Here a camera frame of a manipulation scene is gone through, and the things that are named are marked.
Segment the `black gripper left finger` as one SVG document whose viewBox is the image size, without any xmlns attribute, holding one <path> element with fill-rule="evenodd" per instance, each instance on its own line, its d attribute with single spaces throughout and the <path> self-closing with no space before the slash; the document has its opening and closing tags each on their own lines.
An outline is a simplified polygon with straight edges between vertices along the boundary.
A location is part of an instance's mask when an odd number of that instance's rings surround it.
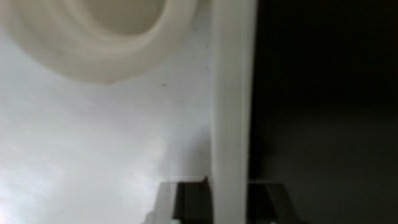
<svg viewBox="0 0 398 224">
<path fill-rule="evenodd" d="M 213 224 L 208 178 L 163 182 L 144 224 Z"/>
</svg>

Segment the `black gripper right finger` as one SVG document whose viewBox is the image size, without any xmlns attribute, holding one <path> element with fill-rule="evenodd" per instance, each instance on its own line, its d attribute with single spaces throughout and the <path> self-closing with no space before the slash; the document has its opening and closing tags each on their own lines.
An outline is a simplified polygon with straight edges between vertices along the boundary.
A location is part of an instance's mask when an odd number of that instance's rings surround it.
<svg viewBox="0 0 398 224">
<path fill-rule="evenodd" d="M 249 224 L 305 224 L 282 184 L 261 182 L 249 184 L 247 222 Z"/>
</svg>

